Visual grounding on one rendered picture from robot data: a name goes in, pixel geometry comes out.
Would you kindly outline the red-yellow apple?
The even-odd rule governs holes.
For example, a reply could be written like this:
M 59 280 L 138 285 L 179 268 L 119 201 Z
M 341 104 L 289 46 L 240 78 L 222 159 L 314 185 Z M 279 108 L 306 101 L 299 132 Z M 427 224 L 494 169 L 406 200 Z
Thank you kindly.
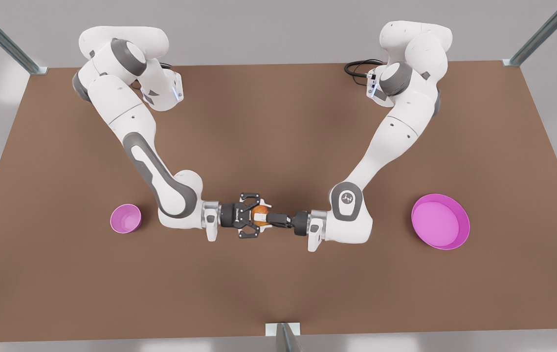
M 270 207 L 266 205 L 257 205 L 254 207 L 250 213 L 252 223 L 258 227 L 270 226 L 270 223 L 267 221 L 269 209 Z

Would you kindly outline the silver frame post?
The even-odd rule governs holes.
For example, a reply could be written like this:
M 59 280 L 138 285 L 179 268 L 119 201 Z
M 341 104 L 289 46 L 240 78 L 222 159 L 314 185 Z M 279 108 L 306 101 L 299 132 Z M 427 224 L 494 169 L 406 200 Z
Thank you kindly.
M 0 28 L 0 47 L 15 62 L 19 63 L 31 75 L 47 74 L 48 67 L 39 66 L 26 52 L 21 49 L 1 28 Z
M 297 336 L 301 335 L 300 323 L 265 323 L 265 335 L 275 337 L 276 352 L 302 352 Z
M 515 54 L 501 60 L 504 67 L 520 67 L 535 51 L 557 30 L 557 10 L 538 29 Z

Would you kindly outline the small pink bowl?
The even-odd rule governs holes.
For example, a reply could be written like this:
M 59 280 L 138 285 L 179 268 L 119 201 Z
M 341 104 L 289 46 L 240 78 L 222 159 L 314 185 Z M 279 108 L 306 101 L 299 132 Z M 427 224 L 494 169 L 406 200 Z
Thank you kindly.
M 125 203 L 112 212 L 109 224 L 115 232 L 128 234 L 139 229 L 142 224 L 142 214 L 137 206 Z

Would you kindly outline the large pink plate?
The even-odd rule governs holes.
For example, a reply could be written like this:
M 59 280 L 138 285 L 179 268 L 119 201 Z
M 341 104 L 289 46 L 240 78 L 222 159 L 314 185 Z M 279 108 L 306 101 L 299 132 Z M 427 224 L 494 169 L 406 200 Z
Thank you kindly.
M 442 194 L 419 198 L 411 211 L 411 223 L 424 243 L 440 250 L 457 249 L 470 234 L 466 210 L 455 199 Z

